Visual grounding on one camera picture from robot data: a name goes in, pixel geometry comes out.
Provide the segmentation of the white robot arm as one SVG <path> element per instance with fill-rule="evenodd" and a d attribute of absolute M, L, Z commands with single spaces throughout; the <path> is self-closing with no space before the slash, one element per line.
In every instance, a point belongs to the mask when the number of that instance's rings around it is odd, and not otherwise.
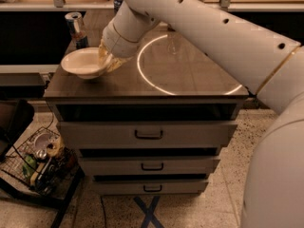
<path fill-rule="evenodd" d="M 241 228 L 304 228 L 304 48 L 198 0 L 123 0 L 103 32 L 129 58 L 159 22 L 169 24 L 277 115 L 253 154 Z"/>

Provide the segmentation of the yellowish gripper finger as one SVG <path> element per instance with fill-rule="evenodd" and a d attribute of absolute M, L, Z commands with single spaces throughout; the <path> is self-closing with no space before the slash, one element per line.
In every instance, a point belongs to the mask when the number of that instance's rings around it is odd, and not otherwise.
<path fill-rule="evenodd" d="M 104 40 L 101 40 L 98 48 L 98 63 L 100 67 L 104 67 L 106 65 L 106 60 L 108 59 L 108 56 L 109 53 L 105 42 Z"/>
<path fill-rule="evenodd" d="M 121 67 L 123 64 L 127 63 L 129 61 L 129 58 L 115 58 L 115 57 L 108 57 L 106 59 L 106 72 L 112 72 L 119 67 Z"/>

